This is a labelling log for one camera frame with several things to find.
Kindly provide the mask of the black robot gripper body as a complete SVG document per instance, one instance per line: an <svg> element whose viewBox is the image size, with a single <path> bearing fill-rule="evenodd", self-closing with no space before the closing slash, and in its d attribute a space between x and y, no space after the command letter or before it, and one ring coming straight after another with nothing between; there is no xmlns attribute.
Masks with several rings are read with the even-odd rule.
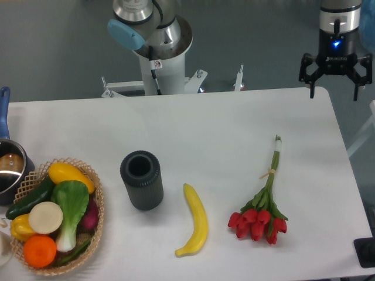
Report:
<svg viewBox="0 0 375 281"><path fill-rule="evenodd" d="M358 29L338 34L320 29L315 75L359 76L355 70L358 37Z"/></svg>

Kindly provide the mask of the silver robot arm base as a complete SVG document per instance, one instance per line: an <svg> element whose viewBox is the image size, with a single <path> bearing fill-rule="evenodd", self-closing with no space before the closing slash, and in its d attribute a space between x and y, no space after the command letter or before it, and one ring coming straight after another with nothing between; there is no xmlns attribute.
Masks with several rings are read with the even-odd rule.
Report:
<svg viewBox="0 0 375 281"><path fill-rule="evenodd" d="M172 59L189 50L192 28L176 1L114 1L107 29L122 47L147 59Z"/></svg>

